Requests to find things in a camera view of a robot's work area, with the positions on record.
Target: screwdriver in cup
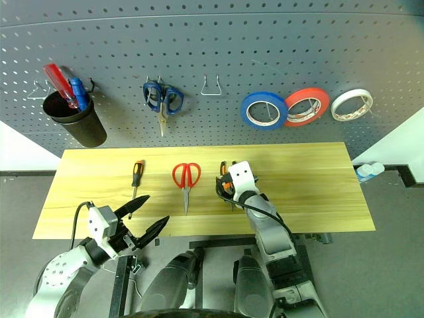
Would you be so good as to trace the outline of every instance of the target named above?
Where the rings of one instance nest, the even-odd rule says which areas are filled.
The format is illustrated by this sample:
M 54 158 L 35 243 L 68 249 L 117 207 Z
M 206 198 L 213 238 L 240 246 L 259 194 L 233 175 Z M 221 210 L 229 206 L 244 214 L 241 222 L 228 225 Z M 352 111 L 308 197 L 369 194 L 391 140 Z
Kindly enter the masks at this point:
M 132 199 L 135 199 L 137 194 L 137 187 L 140 186 L 141 175 L 143 174 L 144 169 L 144 160 L 136 161 L 134 164 L 134 168 L 132 169 L 132 186 L 134 187 L 134 191 L 132 193 Z M 133 214 L 130 213 L 128 216 L 128 220 L 131 220 Z

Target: pegboard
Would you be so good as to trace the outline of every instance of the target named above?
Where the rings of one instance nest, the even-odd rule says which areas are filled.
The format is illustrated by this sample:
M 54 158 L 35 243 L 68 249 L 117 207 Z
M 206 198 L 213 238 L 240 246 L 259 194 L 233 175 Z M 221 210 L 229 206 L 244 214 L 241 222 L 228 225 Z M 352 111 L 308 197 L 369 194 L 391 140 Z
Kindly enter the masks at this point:
M 0 12 L 0 119 L 59 156 L 81 145 L 40 100 L 27 99 L 51 62 L 86 85 L 95 80 L 107 148 L 345 141 L 354 158 L 423 106 L 419 1 L 1 0 Z M 210 91 L 219 75 L 222 96 L 200 94 L 204 74 Z M 159 75 L 185 95 L 164 138 L 141 89 Z M 287 97 L 305 87 L 321 87 L 331 100 L 367 89 L 372 113 L 340 123 L 327 111 L 274 131 L 241 120 L 247 94 Z

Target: wooden board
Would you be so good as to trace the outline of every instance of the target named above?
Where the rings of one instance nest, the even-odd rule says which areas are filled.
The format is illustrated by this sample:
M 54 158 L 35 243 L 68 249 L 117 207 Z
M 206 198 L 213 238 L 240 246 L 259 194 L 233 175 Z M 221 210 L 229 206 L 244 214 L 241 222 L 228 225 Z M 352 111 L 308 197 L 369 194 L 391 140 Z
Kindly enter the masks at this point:
M 125 224 L 134 235 L 160 217 L 171 219 L 162 235 L 224 235 L 251 233 L 241 209 L 215 194 L 219 164 L 247 160 L 261 192 L 277 207 L 294 233 L 372 231 L 374 224 L 350 158 L 342 142 L 265 144 L 175 148 L 66 150 L 38 220 L 34 239 L 68 239 L 75 209 L 82 201 L 113 210 L 131 200 L 132 169 L 146 166 L 137 195 L 151 198 Z M 184 215 L 183 195 L 172 181 L 181 162 L 201 166 L 199 183 L 189 195 Z M 87 210 L 79 215 L 77 238 L 88 235 Z

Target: red scissors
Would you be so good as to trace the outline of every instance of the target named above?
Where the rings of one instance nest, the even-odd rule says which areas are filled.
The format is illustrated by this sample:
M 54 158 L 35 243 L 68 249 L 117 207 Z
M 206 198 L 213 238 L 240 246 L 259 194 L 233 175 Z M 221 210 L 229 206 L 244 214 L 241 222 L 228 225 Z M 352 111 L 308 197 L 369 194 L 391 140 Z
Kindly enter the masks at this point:
M 181 175 L 181 181 L 178 183 L 175 177 L 175 173 L 179 167 L 183 167 L 183 173 Z M 197 178 L 194 182 L 193 182 L 193 178 L 191 177 L 190 167 L 195 167 L 197 169 Z M 185 215 L 187 215 L 187 212 L 188 212 L 188 193 L 199 181 L 200 173 L 201 173 L 200 166 L 193 162 L 191 164 L 177 164 L 172 170 L 172 179 L 174 179 L 175 184 L 183 191 Z

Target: blue scissor handle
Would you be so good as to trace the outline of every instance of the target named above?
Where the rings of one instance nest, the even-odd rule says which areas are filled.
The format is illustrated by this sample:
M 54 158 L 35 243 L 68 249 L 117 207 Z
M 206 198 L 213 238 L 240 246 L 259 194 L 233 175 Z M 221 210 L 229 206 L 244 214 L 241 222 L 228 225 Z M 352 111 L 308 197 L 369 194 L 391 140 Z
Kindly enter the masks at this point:
M 172 96 L 172 94 L 177 95 L 181 99 L 180 104 L 178 105 L 178 107 L 176 107 L 176 108 L 173 107 L 173 109 L 171 109 L 172 102 L 170 102 L 170 97 Z M 180 112 L 181 111 L 181 108 L 183 107 L 183 100 L 184 100 L 184 94 L 182 92 L 180 92 L 178 89 L 176 89 L 174 87 L 167 87 L 166 88 L 165 99 L 164 99 L 166 113 L 168 115 L 175 115 L 176 113 Z
M 158 99 L 156 101 L 156 105 L 153 105 L 150 101 L 147 103 L 151 110 L 159 113 L 160 111 L 160 103 L 162 102 L 162 86 L 155 81 L 148 81 L 147 83 L 143 84 L 143 95 L 144 100 L 148 100 L 148 94 L 152 92 L 152 90 L 156 90 L 156 98 Z

